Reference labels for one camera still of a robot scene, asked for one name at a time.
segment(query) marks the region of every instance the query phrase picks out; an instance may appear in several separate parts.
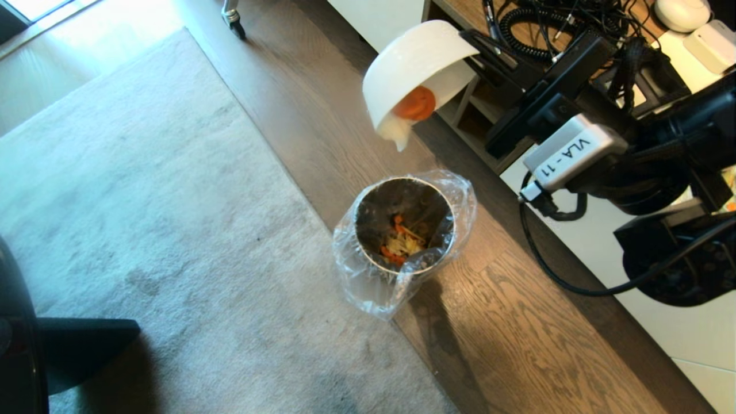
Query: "white bowl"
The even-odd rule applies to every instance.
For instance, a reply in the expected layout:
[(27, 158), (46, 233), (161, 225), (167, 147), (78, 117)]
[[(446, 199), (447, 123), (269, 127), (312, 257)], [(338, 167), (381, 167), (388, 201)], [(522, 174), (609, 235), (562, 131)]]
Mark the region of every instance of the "white bowl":
[(379, 130), (391, 109), (419, 85), (429, 88), (442, 107), (473, 78), (462, 60), (478, 54), (446, 21), (426, 21), (394, 39), (373, 60), (363, 79), (363, 97), (373, 128)]

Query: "white cabinet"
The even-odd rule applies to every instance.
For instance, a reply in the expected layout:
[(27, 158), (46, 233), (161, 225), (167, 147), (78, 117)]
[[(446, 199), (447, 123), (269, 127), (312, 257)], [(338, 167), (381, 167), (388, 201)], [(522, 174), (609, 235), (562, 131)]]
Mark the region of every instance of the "white cabinet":
[(377, 51), (422, 23), (425, 0), (328, 0)]

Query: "rug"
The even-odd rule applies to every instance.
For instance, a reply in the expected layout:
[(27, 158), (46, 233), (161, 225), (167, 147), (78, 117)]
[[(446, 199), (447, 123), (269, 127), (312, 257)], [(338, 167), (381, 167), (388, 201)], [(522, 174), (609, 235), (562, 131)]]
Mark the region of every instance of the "rug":
[(343, 299), (330, 232), (185, 30), (0, 138), (39, 316), (141, 338), (53, 413), (454, 413)]

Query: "caster wheel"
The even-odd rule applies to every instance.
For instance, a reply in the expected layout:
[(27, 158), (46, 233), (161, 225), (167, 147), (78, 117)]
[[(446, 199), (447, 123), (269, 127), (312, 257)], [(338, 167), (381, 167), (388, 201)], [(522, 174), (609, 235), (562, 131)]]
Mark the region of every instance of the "caster wheel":
[(238, 36), (238, 39), (242, 41), (245, 40), (245, 29), (243, 29), (243, 25), (240, 24), (240, 21), (230, 22), (230, 31), (233, 32), (235, 36)]

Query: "wooden floor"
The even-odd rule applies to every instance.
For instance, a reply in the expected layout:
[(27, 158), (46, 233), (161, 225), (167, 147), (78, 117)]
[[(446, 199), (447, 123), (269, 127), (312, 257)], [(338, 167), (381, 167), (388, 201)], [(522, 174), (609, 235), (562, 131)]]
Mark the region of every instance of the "wooden floor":
[[(464, 255), (395, 319), (462, 412), (712, 412), (614, 298), (567, 294), (547, 279), (528, 254), (516, 197), (442, 121), (417, 125), (401, 154), (372, 132), (361, 80), (375, 52), (325, 0), (241, 1), (249, 43), (224, 26), (219, 1), (173, 2), (327, 227), (387, 175), (442, 167), (473, 182), (481, 205)], [(562, 275), (602, 287), (531, 225)]]

